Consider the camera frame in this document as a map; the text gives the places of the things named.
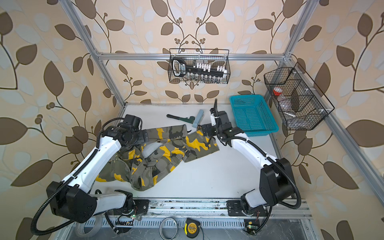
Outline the teal plastic basket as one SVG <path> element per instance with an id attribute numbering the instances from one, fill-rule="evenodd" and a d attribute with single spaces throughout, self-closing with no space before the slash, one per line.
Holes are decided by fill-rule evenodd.
<path id="1" fill-rule="evenodd" d="M 267 136 L 279 130 L 263 96 L 231 96 L 230 103 L 237 127 L 249 137 Z"/>

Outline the camouflage yellow green trousers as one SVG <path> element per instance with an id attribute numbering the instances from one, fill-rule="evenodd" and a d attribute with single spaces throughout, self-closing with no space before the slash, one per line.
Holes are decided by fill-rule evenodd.
<path id="1" fill-rule="evenodd" d="M 191 162 L 219 151 L 215 138 L 186 125 L 147 130 L 149 141 L 122 147 L 105 165 L 96 182 L 130 183 L 136 191 L 146 191 L 170 174 L 181 162 Z"/>

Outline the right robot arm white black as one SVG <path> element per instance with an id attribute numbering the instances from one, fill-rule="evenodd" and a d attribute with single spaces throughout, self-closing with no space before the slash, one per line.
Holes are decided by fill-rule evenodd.
<path id="1" fill-rule="evenodd" d="M 266 153 L 252 142 L 243 130 L 233 127 L 228 114 L 218 110 L 217 100 L 210 109 L 210 118 L 211 123 L 201 127 L 203 134 L 207 137 L 217 137 L 224 146 L 240 152 L 260 172 L 258 187 L 240 198 L 242 214 L 253 216 L 263 207 L 269 207 L 268 214 L 270 214 L 275 205 L 299 209 L 302 197 L 289 161 Z"/>

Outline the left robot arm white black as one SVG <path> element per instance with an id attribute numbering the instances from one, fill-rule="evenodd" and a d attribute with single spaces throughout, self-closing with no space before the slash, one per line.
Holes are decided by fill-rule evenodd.
<path id="1" fill-rule="evenodd" d="M 132 148 L 149 141 L 149 134 L 143 130 L 141 118 L 126 115 L 118 120 L 120 123 L 117 126 L 110 126 L 109 123 L 102 126 L 96 146 L 70 174 L 61 182 L 49 184 L 48 198 L 31 221 L 33 235 L 48 235 L 74 222 L 82 224 L 95 215 L 114 209 L 129 214 L 135 211 L 133 197 L 129 192 L 115 190 L 111 194 L 91 194 L 96 178 L 121 148 Z M 54 215 L 68 221 L 49 230 L 39 230 L 38 220 L 46 207 L 50 207 Z"/>

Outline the light blue grey block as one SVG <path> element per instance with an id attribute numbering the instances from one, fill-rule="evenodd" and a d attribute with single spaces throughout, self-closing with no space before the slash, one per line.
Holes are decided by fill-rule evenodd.
<path id="1" fill-rule="evenodd" d="M 201 123 L 203 117 L 204 117 L 204 110 L 203 110 L 203 109 L 200 109 L 199 112 L 198 112 L 198 114 L 197 114 L 197 116 L 195 117 L 195 120 L 194 120 L 194 122 L 193 122 L 193 124 L 192 124 L 192 127 L 193 127 L 193 128 L 197 128 L 198 125 L 200 125 L 200 123 Z"/>

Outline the red capped item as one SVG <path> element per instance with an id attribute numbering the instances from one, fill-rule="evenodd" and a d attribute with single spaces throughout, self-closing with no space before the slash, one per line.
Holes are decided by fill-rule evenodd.
<path id="1" fill-rule="evenodd" d="M 273 94 L 278 97 L 283 94 L 283 90 L 280 87 L 274 87 L 273 88 Z"/>

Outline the clear plastic bag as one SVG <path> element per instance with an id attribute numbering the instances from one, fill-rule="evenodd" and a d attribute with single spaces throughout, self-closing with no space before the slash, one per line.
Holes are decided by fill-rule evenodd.
<path id="1" fill-rule="evenodd" d="M 280 101 L 279 105 L 285 118 L 292 119 L 297 117 L 295 111 L 293 110 L 290 99 L 284 99 Z"/>

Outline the black socket set holder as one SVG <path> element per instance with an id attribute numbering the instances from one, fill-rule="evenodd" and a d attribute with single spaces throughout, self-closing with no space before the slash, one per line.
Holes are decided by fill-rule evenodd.
<path id="1" fill-rule="evenodd" d="M 187 62 L 182 58 L 172 58 L 171 67 L 172 73 L 176 77 L 184 77 L 187 74 L 203 74 L 214 77 L 224 77 L 229 74 L 228 70 L 224 69 L 223 66 L 217 66 L 217 68 L 214 69 L 213 65 L 199 63 L 196 60 L 193 60 L 192 65 L 187 65 Z"/>

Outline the yellow black tape measure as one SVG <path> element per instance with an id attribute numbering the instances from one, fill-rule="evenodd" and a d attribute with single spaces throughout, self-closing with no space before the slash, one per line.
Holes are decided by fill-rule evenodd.
<path id="1" fill-rule="evenodd" d="M 197 220 L 186 218 L 184 231 L 188 238 L 194 239 L 199 235 L 201 223 Z"/>

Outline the clear tape roll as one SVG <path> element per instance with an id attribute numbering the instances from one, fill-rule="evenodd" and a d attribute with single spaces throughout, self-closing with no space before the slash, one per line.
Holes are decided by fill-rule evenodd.
<path id="1" fill-rule="evenodd" d="M 103 226 L 103 217 L 101 215 L 96 216 L 92 220 L 93 225 L 87 223 L 76 223 L 75 234 L 79 238 L 90 238 L 95 236 Z"/>

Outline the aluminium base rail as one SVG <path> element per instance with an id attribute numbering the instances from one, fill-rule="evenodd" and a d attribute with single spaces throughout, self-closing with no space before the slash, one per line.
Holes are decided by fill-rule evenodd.
<path id="1" fill-rule="evenodd" d="M 197 217 L 197 218 L 263 218 L 269 207 L 259 207 L 258 214 L 244 215 L 240 206 L 240 199 L 224 198 L 134 198 L 136 208 L 134 214 L 143 218 L 160 217 Z M 271 219 L 283 220 L 312 220 L 313 216 L 307 201 L 302 200 L 297 210 L 289 209 L 281 204 L 273 207 Z"/>

